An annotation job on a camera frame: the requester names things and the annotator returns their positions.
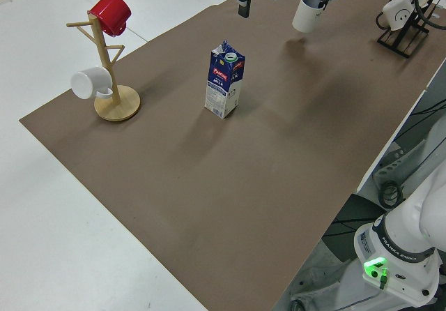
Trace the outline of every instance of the milk carton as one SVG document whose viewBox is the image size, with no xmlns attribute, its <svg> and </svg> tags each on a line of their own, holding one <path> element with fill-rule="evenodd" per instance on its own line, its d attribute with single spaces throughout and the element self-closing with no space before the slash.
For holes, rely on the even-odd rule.
<svg viewBox="0 0 446 311">
<path fill-rule="evenodd" d="M 224 41 L 210 53 L 208 84 L 204 106 L 224 118 L 238 104 L 245 57 Z"/>
</svg>

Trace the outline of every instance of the brown table surface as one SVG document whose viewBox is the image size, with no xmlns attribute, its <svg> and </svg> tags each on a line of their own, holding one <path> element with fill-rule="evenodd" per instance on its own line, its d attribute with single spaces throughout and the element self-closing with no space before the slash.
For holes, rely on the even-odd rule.
<svg viewBox="0 0 446 311">
<path fill-rule="evenodd" d="M 376 43 L 387 0 L 230 0 L 121 59 L 141 95 L 128 121 L 71 91 L 21 122 L 209 310 L 270 310 L 445 55 L 433 30 L 409 60 Z M 203 108 L 210 51 L 246 55 L 240 104 Z"/>
</svg>

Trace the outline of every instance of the green light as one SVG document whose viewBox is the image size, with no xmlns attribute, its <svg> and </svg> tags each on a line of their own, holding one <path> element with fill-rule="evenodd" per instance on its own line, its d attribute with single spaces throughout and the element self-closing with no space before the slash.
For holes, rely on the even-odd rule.
<svg viewBox="0 0 446 311">
<path fill-rule="evenodd" d="M 368 276 L 372 276 L 371 272 L 376 271 L 377 268 L 381 267 L 387 260 L 384 257 L 377 257 L 376 259 L 367 261 L 364 263 L 364 270 Z"/>
</svg>

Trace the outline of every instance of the wooden mug tree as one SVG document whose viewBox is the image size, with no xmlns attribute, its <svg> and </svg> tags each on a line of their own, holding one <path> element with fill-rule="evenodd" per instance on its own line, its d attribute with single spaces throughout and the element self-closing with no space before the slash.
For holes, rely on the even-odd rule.
<svg viewBox="0 0 446 311">
<path fill-rule="evenodd" d="M 138 112 L 140 106 L 140 99 L 138 93 L 129 86 L 118 85 L 113 73 L 113 65 L 124 50 L 124 45 L 111 45 L 107 46 L 100 25 L 100 20 L 93 14 L 88 13 L 89 20 L 87 22 L 67 23 L 67 27 L 76 27 L 81 31 L 88 39 L 96 44 L 98 49 L 100 61 L 102 67 L 106 68 L 113 82 L 111 98 L 95 99 L 95 110 L 98 115 L 108 121 L 123 121 L 129 119 L 131 116 Z M 93 36 L 85 31 L 83 26 L 91 26 Z M 108 50 L 118 50 L 113 60 L 110 61 Z"/>
</svg>

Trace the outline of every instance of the round wooden base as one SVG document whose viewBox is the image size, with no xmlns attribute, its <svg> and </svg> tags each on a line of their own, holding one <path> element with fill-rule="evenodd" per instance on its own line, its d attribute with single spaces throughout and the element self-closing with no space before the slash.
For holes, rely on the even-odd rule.
<svg viewBox="0 0 446 311">
<path fill-rule="evenodd" d="M 121 102 L 113 103 L 112 98 L 96 98 L 95 110 L 99 117 L 108 121 L 124 121 L 137 113 L 141 103 L 138 93 L 129 86 L 118 86 Z"/>
</svg>

